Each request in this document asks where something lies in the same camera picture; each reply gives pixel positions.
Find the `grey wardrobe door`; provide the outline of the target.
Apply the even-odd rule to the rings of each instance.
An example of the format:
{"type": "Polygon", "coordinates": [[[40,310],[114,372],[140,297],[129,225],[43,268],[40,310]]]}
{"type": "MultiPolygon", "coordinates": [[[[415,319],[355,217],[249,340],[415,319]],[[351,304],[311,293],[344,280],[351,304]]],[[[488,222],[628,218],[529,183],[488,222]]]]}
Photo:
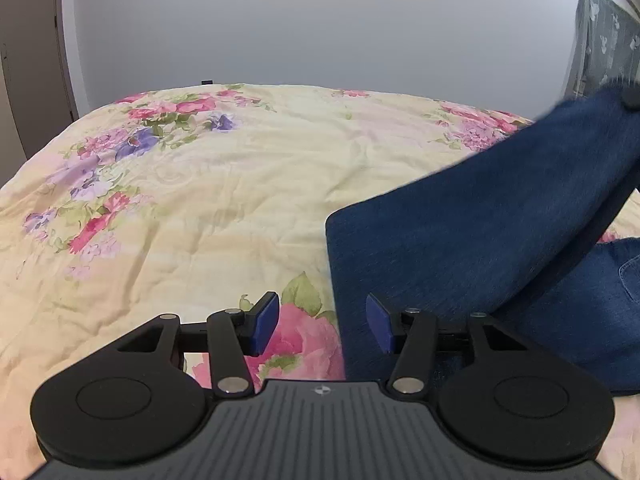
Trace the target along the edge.
{"type": "Polygon", "coordinates": [[[1,0],[1,181],[77,118],[62,0],[1,0]]]}

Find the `floral yellow bed quilt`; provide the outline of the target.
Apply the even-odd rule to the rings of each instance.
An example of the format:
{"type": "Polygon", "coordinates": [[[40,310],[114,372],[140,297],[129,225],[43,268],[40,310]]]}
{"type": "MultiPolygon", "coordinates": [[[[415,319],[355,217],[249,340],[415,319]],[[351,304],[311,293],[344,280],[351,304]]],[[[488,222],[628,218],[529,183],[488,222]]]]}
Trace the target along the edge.
{"type": "Polygon", "coordinates": [[[345,373],[326,219],[539,119],[214,84],[74,122],[1,191],[2,477],[637,478],[639,389],[489,314],[345,373]],[[264,353],[210,356],[209,315],[265,292],[264,353]]]}

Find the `blue denim jeans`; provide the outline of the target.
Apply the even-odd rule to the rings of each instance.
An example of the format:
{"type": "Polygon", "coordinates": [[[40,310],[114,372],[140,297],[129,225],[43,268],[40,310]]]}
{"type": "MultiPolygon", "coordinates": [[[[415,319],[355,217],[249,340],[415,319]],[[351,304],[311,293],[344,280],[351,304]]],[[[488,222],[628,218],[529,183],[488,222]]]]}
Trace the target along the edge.
{"type": "Polygon", "coordinates": [[[639,389],[639,242],[603,234],[639,186],[639,89],[607,84],[485,151],[335,211],[326,246],[348,379],[394,359],[375,296],[449,322],[483,312],[598,378],[639,389]]]}

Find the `green patterned window curtain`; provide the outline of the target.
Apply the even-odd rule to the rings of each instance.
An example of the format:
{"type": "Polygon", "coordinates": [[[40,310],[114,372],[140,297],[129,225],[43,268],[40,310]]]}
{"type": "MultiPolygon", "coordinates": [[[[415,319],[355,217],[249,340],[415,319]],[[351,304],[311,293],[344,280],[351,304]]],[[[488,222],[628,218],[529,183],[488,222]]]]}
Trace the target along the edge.
{"type": "Polygon", "coordinates": [[[639,73],[639,21],[613,0],[578,0],[567,98],[606,84],[633,84],[639,73]]]}

